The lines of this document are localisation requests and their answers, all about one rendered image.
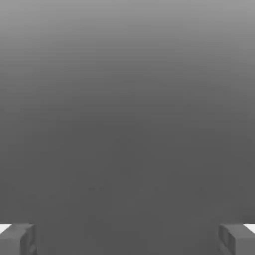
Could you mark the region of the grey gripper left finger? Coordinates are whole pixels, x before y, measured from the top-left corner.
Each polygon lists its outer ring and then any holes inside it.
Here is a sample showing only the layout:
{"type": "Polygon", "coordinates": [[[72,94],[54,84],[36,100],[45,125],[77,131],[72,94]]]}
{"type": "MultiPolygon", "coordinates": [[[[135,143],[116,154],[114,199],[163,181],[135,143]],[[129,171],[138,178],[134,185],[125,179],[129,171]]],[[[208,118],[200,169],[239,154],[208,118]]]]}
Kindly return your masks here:
{"type": "Polygon", "coordinates": [[[0,255],[37,255],[36,225],[0,224],[0,255]]]}

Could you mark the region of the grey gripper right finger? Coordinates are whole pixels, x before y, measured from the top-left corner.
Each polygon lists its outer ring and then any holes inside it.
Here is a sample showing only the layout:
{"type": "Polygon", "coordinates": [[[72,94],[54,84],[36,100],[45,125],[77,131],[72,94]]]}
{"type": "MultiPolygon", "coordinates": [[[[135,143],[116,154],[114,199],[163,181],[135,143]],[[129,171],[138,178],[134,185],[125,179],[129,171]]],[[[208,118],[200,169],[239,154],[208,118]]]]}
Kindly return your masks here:
{"type": "Polygon", "coordinates": [[[255,255],[255,224],[220,224],[220,255],[255,255]]]}

